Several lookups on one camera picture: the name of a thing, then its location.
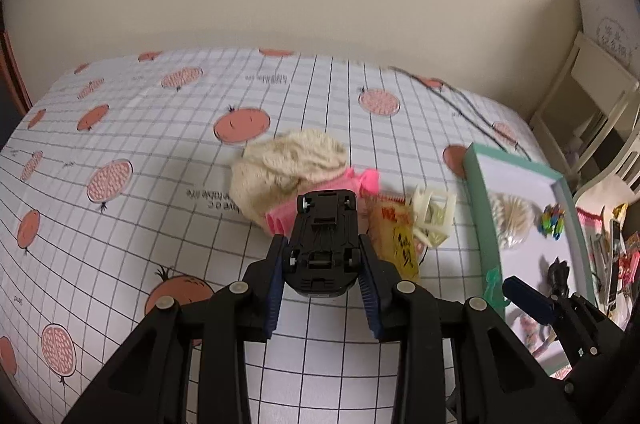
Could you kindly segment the green feather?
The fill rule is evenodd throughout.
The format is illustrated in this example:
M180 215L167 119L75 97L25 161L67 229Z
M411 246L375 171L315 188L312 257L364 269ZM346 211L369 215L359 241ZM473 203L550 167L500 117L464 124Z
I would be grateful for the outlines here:
M496 309L502 310L510 305L510 300L502 292L502 275L499 267L489 269L485 275L484 300Z

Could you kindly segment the cream plastic hair claw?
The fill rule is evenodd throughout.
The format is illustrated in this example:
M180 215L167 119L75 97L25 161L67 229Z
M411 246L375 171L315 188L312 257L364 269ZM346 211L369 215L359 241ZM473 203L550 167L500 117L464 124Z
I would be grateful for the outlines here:
M413 235L425 246L438 248L454 232L457 196L419 185L410 199Z

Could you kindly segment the orange snack packet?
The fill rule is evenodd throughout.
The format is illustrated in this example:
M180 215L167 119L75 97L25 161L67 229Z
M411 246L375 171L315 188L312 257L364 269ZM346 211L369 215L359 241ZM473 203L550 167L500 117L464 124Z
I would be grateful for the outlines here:
M404 199L368 195L368 236L376 256L392 263L402 280L419 279L411 208Z

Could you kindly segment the pink hair roller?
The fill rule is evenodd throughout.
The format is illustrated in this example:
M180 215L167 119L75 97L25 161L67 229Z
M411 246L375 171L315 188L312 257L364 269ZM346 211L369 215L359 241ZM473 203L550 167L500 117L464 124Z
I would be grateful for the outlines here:
M306 185L302 191L295 193L290 199L276 207L272 207L265 214L267 231L271 235L283 234L290 236L293 231L297 214L297 198L308 192L349 190L357 197L365 194L378 194L380 191L380 174L378 170L368 168L362 173L356 173L352 167L347 168L341 176L329 181Z

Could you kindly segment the black toy car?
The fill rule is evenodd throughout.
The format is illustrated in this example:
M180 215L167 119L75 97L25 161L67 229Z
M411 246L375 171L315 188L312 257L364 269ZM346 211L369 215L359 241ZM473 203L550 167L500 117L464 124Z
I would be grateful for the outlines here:
M306 297L342 296L354 286L360 261L355 193L326 190L299 196L284 252L285 283Z

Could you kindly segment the cream crocheted cloth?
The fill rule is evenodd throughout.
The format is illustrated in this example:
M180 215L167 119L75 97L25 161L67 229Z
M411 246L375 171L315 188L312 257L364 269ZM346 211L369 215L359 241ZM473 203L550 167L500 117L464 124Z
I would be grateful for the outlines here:
M229 196L245 218L266 229L268 211L304 188L341 176L347 167L342 142L318 129L291 131L247 144L231 166Z

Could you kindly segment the clutter of stationery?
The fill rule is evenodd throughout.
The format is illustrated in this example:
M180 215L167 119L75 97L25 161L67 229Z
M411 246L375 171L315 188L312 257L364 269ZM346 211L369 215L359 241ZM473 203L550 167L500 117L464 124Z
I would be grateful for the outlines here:
M577 208L597 306L623 330L639 297L639 233L624 239L627 210L627 204L599 214Z

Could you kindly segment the teal-rimmed white tray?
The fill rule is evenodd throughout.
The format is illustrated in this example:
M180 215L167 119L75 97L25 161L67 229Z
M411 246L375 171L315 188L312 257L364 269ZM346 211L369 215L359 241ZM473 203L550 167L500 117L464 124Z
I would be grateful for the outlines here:
M480 244L483 297L516 336L528 340L524 312L503 295L507 277L549 295L549 267L564 261L570 292L595 303L587 244L561 173L479 143L466 150L463 166Z

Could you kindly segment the cream pleated fan ornament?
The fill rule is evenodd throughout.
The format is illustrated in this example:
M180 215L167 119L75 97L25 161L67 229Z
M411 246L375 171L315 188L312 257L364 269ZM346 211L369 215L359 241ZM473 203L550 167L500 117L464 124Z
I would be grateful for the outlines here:
M534 225L532 204L512 194L490 192L488 197L500 251L525 242Z

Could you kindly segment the white checked pomegranate tablecloth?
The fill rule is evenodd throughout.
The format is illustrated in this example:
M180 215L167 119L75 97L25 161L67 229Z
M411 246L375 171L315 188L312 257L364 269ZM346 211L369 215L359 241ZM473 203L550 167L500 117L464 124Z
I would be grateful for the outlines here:
M385 192L456 193L454 232L420 279L462 300L482 292L465 184L446 165L474 142L542 162L518 113L442 80L268 49L146 52L81 65L37 101L1 151L1 363L43 423L62 421L143 318L154 289L213 291L265 256L267 234L228 194L247 139L314 128L375 168Z

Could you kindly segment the white wooden chair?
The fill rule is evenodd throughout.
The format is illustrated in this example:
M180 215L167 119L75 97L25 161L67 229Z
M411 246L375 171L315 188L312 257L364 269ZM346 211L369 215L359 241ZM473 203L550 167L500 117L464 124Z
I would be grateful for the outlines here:
M576 192L574 203L592 213L602 207L633 204L639 199L639 173L639 125L636 125L610 165Z

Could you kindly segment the white wooden shelf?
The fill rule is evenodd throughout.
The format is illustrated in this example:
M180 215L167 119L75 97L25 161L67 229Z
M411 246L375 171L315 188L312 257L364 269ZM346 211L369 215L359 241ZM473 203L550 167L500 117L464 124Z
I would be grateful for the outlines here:
M634 75L582 32L529 127L549 164L576 177L637 94Z

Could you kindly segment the white printed paper bag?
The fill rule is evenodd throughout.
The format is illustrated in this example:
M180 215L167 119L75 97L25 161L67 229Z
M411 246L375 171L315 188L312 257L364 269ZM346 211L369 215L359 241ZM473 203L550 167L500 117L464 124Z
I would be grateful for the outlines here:
M639 77L639 0L579 0L582 32Z

